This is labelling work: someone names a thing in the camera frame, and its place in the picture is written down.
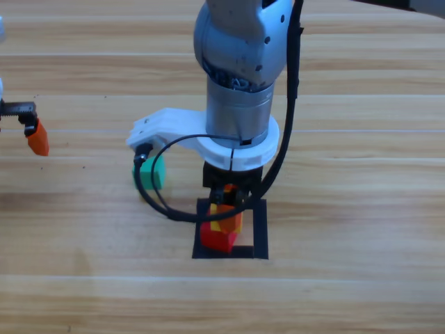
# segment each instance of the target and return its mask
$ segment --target black cable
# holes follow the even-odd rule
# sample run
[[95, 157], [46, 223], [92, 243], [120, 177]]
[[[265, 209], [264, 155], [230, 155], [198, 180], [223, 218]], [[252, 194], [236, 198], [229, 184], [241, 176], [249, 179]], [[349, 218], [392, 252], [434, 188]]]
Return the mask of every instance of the black cable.
[[[158, 205], [144, 190], [142, 182], [140, 180], [140, 167], [142, 163], [137, 161], [135, 158], [135, 173], [134, 179], [136, 182], [136, 186], [141, 194], [141, 196], [158, 212], [162, 213], [164, 216], [167, 216], [169, 219], [174, 221], [187, 221], [191, 223], [202, 223], [205, 221], [221, 221], [223, 219], [231, 218], [244, 212], [251, 204], [255, 203], [266, 194], [269, 188], [272, 186], [275, 181], [284, 159], [286, 158], [287, 150], [289, 149], [289, 142], [292, 135], [293, 128], [293, 117], [295, 113], [296, 99], [298, 97], [298, 86], [299, 86], [299, 68], [300, 68], [300, 40], [302, 35], [302, 27], [300, 23], [302, 5], [304, 0], [296, 0], [293, 5], [291, 19], [288, 27], [287, 34], [287, 111], [286, 111], [286, 122], [284, 124], [283, 131], [283, 139], [282, 144], [280, 146], [280, 150], [277, 154], [276, 159], [274, 160], [272, 166], [270, 167], [268, 173], [263, 178], [261, 184], [252, 191], [252, 195], [248, 197], [245, 202], [238, 207], [235, 207], [233, 210], [228, 212], [224, 212], [221, 214], [214, 214], [210, 216], [198, 216], [197, 214], [189, 214], [186, 212], [181, 212], [176, 209], [169, 207], [168, 205], [163, 208]], [[196, 136], [210, 136], [210, 135], [195, 135], [191, 136], [191, 138]], [[185, 140], [186, 138], [179, 138], [176, 141], [173, 141], [168, 144], [168, 147], [162, 149], [160, 151], [153, 163], [152, 172], [154, 171], [155, 162], [159, 159], [163, 152], [165, 152], [169, 147], [178, 143], [181, 140]]]
[[162, 148], [162, 150], [160, 150], [158, 152], [158, 154], [155, 156], [154, 160], [153, 160], [153, 164], [152, 164], [152, 170], [151, 170], [151, 181], [152, 181], [152, 185], [153, 185], [153, 190], [156, 192], [156, 195], [158, 196], [159, 200], [161, 201], [162, 205], [170, 211], [173, 211], [173, 208], [171, 208], [167, 202], [164, 200], [164, 198], [162, 197], [161, 193], [159, 192], [159, 189], [157, 187], [157, 185], [154, 182], [154, 169], [156, 167], [156, 163], [158, 162], [159, 158], [161, 158], [161, 155], [168, 150], [169, 148], [171, 148], [174, 144], [177, 144], [181, 141], [185, 141], [187, 139], [192, 139], [192, 138], [213, 138], [213, 139], [225, 139], [228, 141], [240, 141], [239, 138], [234, 138], [234, 137], [229, 137], [229, 136], [218, 136], [218, 135], [213, 135], [213, 134], [191, 134], [189, 136], [183, 136], [181, 138], [178, 138], [174, 141], [172, 141], [171, 143], [167, 144], [164, 148]]

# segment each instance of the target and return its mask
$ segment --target wood grain surface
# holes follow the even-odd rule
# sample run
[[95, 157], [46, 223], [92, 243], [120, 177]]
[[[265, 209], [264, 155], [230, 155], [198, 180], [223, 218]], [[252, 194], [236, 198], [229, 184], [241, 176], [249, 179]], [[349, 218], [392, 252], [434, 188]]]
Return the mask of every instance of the wood grain surface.
[[[51, 142], [35, 157], [1, 121], [0, 333], [445, 333], [445, 22], [306, 0], [270, 260], [192, 260], [194, 226], [140, 200], [125, 139], [205, 108], [202, 2], [0, 0], [4, 97], [34, 100]], [[192, 212], [202, 161], [165, 158], [163, 193]]]

